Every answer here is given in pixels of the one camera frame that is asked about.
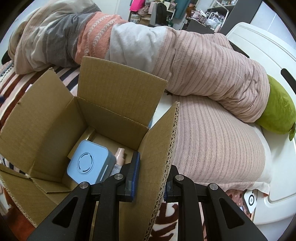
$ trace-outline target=cardboard box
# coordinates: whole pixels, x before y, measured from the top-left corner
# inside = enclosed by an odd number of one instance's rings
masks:
[[[0,132],[0,153],[29,177],[0,165],[0,179],[34,226],[77,185],[66,174],[78,140],[141,153],[135,203],[120,203],[120,241],[147,240],[160,208],[178,119],[178,103],[148,129],[167,82],[151,74],[84,57],[78,96],[53,69],[17,103]]]

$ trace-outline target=green plush toy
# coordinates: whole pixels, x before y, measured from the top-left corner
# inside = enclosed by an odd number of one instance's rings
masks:
[[[264,129],[277,134],[289,132],[291,141],[295,135],[296,110],[295,105],[283,88],[273,77],[268,75],[270,94],[266,108],[256,123]]]

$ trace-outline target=blue plastic container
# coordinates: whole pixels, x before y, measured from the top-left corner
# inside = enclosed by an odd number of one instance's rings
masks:
[[[109,177],[115,163],[115,156],[106,147],[83,140],[68,165],[67,173],[77,183],[95,184]]]

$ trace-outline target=pink bag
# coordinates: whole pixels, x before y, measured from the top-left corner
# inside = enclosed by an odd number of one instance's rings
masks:
[[[141,9],[144,6],[145,0],[133,0],[130,11],[137,12],[139,9]]]

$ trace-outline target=black backpack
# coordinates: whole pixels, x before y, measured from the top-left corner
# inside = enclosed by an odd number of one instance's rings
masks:
[[[168,22],[167,22],[166,18],[167,18],[166,6],[163,3],[159,3],[157,5],[155,23],[159,24],[161,26],[163,26],[163,25],[168,26]]]

